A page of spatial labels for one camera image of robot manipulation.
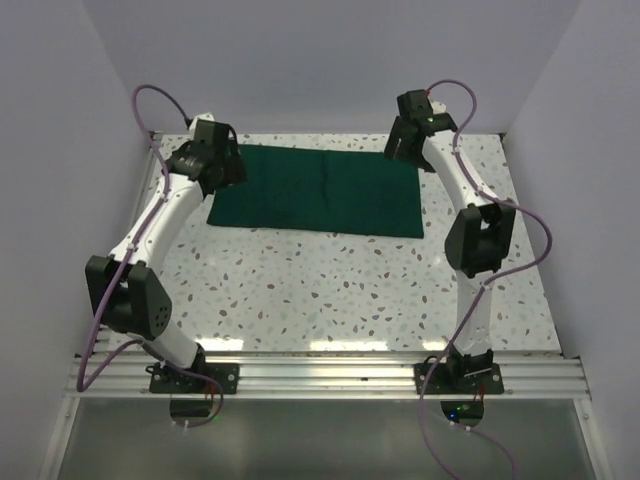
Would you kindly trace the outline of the green surgical drape cloth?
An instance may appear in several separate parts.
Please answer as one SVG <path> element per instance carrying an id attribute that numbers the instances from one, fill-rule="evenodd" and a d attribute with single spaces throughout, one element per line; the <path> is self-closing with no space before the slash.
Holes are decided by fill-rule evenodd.
<path id="1" fill-rule="evenodd" d="M 243 145 L 247 181 L 218 191 L 217 227 L 424 237 L 417 170 L 380 152 Z"/>

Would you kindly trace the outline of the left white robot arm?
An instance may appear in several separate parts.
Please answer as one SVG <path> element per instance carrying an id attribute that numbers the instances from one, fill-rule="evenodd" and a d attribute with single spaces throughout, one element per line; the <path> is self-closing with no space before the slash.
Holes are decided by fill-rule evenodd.
<path id="1" fill-rule="evenodd" d="M 172 379 L 185 392 L 201 390 L 208 369 L 196 360 L 197 342 L 172 320 L 160 270 L 183 224 L 206 197 L 246 180 L 235 129 L 196 119 L 190 139 L 163 164 L 162 179 L 131 230 L 108 255 L 92 256 L 85 267 L 99 322 L 174 364 Z"/>

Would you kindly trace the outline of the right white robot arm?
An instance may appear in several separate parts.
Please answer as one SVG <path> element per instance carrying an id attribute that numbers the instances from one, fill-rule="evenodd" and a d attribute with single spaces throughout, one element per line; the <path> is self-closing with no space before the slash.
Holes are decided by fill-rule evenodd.
<path id="1" fill-rule="evenodd" d="M 493 364 L 492 288 L 484 283 L 501 270 L 508 256 L 515 209 L 495 201 L 463 150 L 459 129 L 443 104 L 432 102 L 423 90 L 411 90 L 397 97 L 397 105 L 399 114 L 384 156 L 436 174 L 456 213 L 444 243 L 458 288 L 458 319 L 445 379 L 451 389 L 464 393 Z"/>

